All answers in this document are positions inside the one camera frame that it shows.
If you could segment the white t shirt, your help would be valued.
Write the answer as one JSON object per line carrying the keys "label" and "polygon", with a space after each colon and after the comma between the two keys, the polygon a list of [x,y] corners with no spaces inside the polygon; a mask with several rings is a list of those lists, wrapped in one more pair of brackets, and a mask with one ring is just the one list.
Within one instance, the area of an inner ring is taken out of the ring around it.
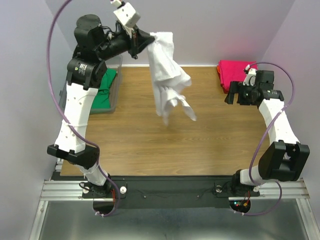
{"label": "white t shirt", "polygon": [[151,74],[151,83],[156,114],[162,117],[164,124],[169,124],[169,115],[178,104],[184,113],[196,121],[197,116],[182,94],[192,85],[191,77],[174,60],[173,33],[168,31],[151,32],[154,41],[147,46],[147,56]]}

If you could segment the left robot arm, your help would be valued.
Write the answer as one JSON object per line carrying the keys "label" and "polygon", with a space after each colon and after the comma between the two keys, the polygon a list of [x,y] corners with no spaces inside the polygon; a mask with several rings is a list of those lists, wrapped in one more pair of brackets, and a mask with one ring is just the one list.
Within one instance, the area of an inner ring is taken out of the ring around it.
{"label": "left robot arm", "polygon": [[48,146],[51,156],[76,165],[87,182],[80,187],[85,193],[106,196],[113,188],[110,176],[99,164],[100,148],[85,139],[92,104],[107,72],[106,61],[124,52],[137,58],[155,38],[133,28],[129,36],[119,21],[116,31],[105,31],[97,15],[87,14],[76,22],[77,41],[72,59],[67,64],[66,103],[60,132],[54,144]]}

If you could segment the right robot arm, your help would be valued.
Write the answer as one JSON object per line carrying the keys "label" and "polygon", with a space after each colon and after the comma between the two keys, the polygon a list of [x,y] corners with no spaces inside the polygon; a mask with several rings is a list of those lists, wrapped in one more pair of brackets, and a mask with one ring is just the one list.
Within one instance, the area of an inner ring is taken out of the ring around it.
{"label": "right robot arm", "polygon": [[256,166],[237,170],[233,175],[230,190],[252,189],[271,181],[295,182],[310,155],[310,148],[300,143],[286,115],[288,104],[281,91],[274,89],[274,72],[257,70],[247,66],[244,81],[232,81],[225,102],[242,106],[256,106],[262,115],[269,138],[269,147]]}

